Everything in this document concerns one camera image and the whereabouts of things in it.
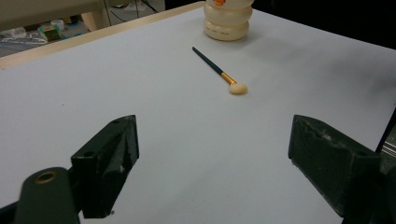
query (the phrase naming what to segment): floor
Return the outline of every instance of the floor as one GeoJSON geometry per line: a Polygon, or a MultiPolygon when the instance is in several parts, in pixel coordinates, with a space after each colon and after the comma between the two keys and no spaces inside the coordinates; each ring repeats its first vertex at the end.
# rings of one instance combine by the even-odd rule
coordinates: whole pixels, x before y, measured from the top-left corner
{"type": "MultiPolygon", "coordinates": [[[[110,7],[107,9],[107,15],[110,20],[110,25],[117,25],[126,21],[132,21],[138,18],[146,17],[152,15],[155,11],[161,12],[165,11],[164,0],[148,0],[148,4],[152,6],[153,9],[145,5],[141,0],[132,0],[128,6],[123,7],[110,7]]],[[[72,38],[76,35],[84,35],[88,33],[89,30],[85,26],[83,21],[79,21],[75,24],[66,25],[64,31],[62,32],[62,39],[72,38]]],[[[27,32],[27,36],[35,38],[41,38],[37,31],[27,32]]],[[[10,54],[18,53],[28,49],[38,48],[43,46],[41,44],[34,44],[29,38],[17,39],[14,42],[18,43],[5,43],[2,42],[3,36],[0,36],[0,57],[8,56],[10,54]]]]}

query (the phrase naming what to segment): gold ferrule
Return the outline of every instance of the gold ferrule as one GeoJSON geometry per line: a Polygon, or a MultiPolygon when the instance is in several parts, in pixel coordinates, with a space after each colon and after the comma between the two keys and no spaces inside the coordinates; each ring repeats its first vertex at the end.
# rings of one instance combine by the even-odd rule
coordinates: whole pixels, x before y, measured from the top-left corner
{"type": "Polygon", "coordinates": [[[221,76],[222,76],[222,78],[224,78],[224,80],[226,80],[230,85],[236,84],[236,81],[233,80],[231,77],[229,77],[229,76],[227,75],[227,73],[222,72],[222,73],[221,73],[221,76]]]}

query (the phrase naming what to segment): beige bottle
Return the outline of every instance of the beige bottle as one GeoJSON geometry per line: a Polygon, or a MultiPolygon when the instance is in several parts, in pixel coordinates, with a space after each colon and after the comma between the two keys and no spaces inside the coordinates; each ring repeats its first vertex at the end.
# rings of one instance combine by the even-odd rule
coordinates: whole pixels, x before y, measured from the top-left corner
{"type": "Polygon", "coordinates": [[[217,40],[232,41],[248,33],[254,0],[206,0],[205,33],[217,40]]]}

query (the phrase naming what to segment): plastic bottle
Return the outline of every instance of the plastic bottle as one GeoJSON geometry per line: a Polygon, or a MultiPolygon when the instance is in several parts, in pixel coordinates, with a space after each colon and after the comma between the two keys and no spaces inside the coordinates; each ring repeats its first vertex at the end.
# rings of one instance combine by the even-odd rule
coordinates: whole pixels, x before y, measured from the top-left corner
{"type": "Polygon", "coordinates": [[[206,0],[205,33],[212,38],[233,41],[248,33],[254,0],[206,0]]]}

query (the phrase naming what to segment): tabletop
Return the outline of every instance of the tabletop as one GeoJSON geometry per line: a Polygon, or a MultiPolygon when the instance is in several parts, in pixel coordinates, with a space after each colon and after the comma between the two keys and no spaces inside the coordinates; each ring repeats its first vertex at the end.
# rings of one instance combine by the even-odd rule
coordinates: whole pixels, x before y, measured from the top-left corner
{"type": "Polygon", "coordinates": [[[199,7],[4,66],[0,206],[135,114],[140,159],[115,214],[82,223],[341,223],[288,158],[292,118],[375,149],[394,110],[396,52],[256,10],[245,38],[221,42],[203,19],[199,7]],[[192,47],[248,93],[228,93],[192,47]]]}

